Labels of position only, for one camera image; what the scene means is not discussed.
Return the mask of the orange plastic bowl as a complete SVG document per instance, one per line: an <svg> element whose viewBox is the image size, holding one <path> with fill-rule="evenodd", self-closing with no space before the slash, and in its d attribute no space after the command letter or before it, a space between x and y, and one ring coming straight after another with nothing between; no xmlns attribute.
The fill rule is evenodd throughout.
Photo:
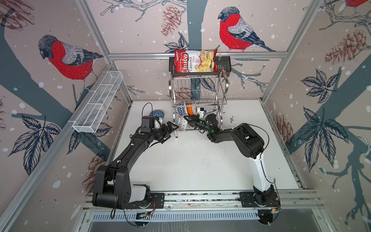
<svg viewBox="0 0 371 232"><path fill-rule="evenodd" d="M188 114L189 116L193 116L193 111L192 111L191 103L187 103L187 104L186 104L186 109L187 109L187 114Z"/></svg>

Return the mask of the blue floral ceramic bowl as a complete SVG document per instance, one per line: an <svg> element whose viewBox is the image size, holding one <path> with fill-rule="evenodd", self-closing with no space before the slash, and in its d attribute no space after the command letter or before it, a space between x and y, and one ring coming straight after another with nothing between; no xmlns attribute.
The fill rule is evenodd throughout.
<svg viewBox="0 0 371 232"><path fill-rule="evenodd" d="M183 105L184 105L184 115L188 115L186 103L184 103Z"/></svg>

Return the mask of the red patterned bowl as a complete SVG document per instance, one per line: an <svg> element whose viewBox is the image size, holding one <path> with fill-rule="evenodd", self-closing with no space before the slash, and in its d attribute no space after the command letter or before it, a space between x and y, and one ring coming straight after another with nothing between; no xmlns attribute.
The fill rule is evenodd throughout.
<svg viewBox="0 0 371 232"><path fill-rule="evenodd" d="M183 103L180 103L178 107L176 108L177 113L180 117L184 116L184 105Z"/></svg>

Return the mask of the dark blue patterned bowl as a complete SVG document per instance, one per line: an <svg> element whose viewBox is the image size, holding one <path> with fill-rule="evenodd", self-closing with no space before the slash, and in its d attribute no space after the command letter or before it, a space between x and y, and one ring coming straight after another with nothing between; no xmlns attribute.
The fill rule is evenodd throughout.
<svg viewBox="0 0 371 232"><path fill-rule="evenodd" d="M165 118L165 113L162 110L154 110L149 115L152 117L158 117L160 119Z"/></svg>

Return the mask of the stainless steel dish rack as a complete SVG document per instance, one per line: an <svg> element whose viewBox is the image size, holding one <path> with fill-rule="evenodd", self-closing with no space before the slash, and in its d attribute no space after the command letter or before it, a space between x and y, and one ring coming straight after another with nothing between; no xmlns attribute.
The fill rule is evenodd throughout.
<svg viewBox="0 0 371 232"><path fill-rule="evenodd" d="M176 108L180 103L204 107L205 118L216 114L219 128L223 128L223 108L227 104L229 80L226 71L220 72L172 72L169 80L169 98L173 110L173 123L180 116Z"/></svg>

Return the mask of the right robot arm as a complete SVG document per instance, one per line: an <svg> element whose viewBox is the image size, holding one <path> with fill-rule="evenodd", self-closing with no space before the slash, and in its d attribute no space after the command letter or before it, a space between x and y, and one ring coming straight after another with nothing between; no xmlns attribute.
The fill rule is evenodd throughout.
<svg viewBox="0 0 371 232"><path fill-rule="evenodd" d="M270 203L275 206L280 205L280 198L275 191L275 181L270 181L266 174L264 164L264 141L255 132L251 125L242 123L232 129L222 130L218 127L218 120L215 114L209 114L205 119L200 116L183 117L194 129L206 132L208 139L212 143L222 143L233 141L241 154L249 160L249 165L253 175L254 199L259 206L266 206Z"/></svg>

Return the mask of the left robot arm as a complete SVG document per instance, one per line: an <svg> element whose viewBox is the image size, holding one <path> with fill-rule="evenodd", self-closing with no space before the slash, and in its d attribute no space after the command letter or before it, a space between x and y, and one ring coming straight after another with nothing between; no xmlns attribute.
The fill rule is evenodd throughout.
<svg viewBox="0 0 371 232"><path fill-rule="evenodd" d="M95 174L92 204L97 207L126 209L130 204L146 208L151 205L148 185L131 184L130 171L137 159L153 141L163 144L179 126L167 122L156 129L146 117L131 136L125 150L110 164L100 166Z"/></svg>

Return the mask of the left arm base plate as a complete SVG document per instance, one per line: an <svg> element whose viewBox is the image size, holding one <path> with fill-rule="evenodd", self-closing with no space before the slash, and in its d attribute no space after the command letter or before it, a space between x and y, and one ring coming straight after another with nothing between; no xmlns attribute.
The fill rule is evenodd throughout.
<svg viewBox="0 0 371 232"><path fill-rule="evenodd" d="M144 207L144 205L139 205L138 203L130 203L125 208L128 209L143 209L143 210L149 210L149 209L163 209L164 208L164 202L165 202L165 194L164 193L151 193L151 202L147 207Z"/></svg>

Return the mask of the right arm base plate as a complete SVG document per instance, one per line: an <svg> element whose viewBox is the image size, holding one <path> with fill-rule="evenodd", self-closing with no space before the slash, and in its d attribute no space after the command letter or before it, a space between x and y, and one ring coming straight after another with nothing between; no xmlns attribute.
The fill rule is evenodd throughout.
<svg viewBox="0 0 371 232"><path fill-rule="evenodd" d="M258 193L243 191L239 193L239 201L243 208L269 207L278 208L281 206L278 195L273 193Z"/></svg>

